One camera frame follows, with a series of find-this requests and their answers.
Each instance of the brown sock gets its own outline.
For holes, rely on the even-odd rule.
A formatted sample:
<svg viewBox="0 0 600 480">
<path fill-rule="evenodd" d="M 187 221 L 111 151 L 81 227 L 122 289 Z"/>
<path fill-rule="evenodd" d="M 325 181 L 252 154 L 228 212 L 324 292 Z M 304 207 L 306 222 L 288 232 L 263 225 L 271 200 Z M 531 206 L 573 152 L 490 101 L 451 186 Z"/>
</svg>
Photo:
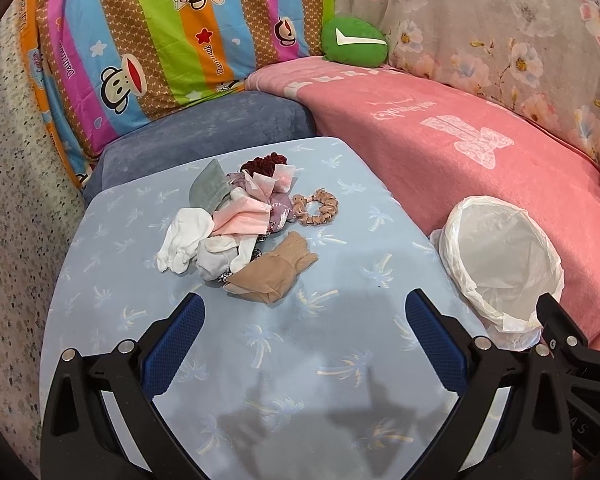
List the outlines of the brown sock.
<svg viewBox="0 0 600 480">
<path fill-rule="evenodd" d="M 306 240 L 290 232 L 270 253 L 253 260 L 227 279 L 224 288 L 248 300 L 273 303 L 291 288 L 296 276 L 318 259 Z"/>
</svg>

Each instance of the silver screw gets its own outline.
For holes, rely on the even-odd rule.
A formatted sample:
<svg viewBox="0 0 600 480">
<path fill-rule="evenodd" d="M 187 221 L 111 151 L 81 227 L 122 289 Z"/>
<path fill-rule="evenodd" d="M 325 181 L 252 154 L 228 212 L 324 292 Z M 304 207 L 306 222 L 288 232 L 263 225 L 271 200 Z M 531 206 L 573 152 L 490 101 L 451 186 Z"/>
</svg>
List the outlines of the silver screw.
<svg viewBox="0 0 600 480">
<path fill-rule="evenodd" d="M 64 352 L 62 352 L 62 361 L 70 361 L 75 357 L 75 350 L 73 348 L 68 348 Z"/>
<path fill-rule="evenodd" d="M 478 336 L 475 338 L 474 343 L 480 350 L 488 350 L 491 348 L 491 339 L 485 336 Z"/>
<path fill-rule="evenodd" d="M 121 354 L 128 354 L 134 349 L 135 346 L 136 343 L 131 341 L 131 339 L 125 339 L 122 343 L 118 345 L 118 352 L 120 352 Z"/>
<path fill-rule="evenodd" d="M 540 343 L 539 345 L 536 345 L 536 353 L 542 357 L 547 357 L 551 352 L 549 352 L 549 347 L 547 345 Z"/>
</svg>

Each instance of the green stripe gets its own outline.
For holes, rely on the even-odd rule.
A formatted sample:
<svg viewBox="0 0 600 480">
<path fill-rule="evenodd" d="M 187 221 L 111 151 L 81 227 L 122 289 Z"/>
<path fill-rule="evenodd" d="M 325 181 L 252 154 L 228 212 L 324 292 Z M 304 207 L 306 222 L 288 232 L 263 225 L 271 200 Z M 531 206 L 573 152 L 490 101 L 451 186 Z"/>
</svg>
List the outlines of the green stripe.
<svg viewBox="0 0 600 480">
<path fill-rule="evenodd" d="M 322 0 L 322 24 L 335 16 L 336 0 Z"/>
<path fill-rule="evenodd" d="M 187 94 L 192 90 L 209 93 L 198 53 L 184 33 L 173 0 L 138 1 L 174 99 L 181 105 L 188 105 L 192 99 Z"/>
</svg>

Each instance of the green pillow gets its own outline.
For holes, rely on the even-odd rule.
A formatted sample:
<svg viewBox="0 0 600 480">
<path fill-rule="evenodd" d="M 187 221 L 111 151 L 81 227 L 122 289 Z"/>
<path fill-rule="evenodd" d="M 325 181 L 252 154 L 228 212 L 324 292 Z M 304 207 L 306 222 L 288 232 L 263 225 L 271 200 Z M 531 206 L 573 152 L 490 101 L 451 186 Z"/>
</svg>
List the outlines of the green pillow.
<svg viewBox="0 0 600 480">
<path fill-rule="evenodd" d="M 322 28 L 324 59 L 353 66 L 376 68 L 386 59 L 384 34 L 357 18 L 333 18 Z"/>
</svg>

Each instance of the light blue tablecloth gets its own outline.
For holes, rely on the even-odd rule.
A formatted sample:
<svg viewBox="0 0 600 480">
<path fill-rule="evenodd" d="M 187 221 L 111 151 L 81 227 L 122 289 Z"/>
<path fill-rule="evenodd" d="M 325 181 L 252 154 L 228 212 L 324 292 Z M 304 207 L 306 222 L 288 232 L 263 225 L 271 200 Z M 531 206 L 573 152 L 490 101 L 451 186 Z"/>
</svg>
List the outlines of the light blue tablecloth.
<svg viewBox="0 0 600 480">
<path fill-rule="evenodd" d="M 252 303 L 203 283 L 193 267 L 181 276 L 155 268 L 167 226 L 208 159 L 109 189 L 89 206 L 56 286 L 41 405 L 64 348 L 87 355 L 138 339 L 194 290 L 205 300 L 205 325 L 155 405 L 212 480 L 400 479 L 456 399 L 407 325 L 407 293 L 422 288 L 474 336 L 482 325 L 427 237 L 340 140 L 294 140 L 218 159 L 236 171 L 272 151 L 298 168 L 292 193 L 325 187 L 340 201 L 332 224 L 288 224 L 264 244 L 266 251 L 297 230 L 320 257 L 286 298 Z M 143 465 L 111 399 L 122 443 Z"/>
</svg>

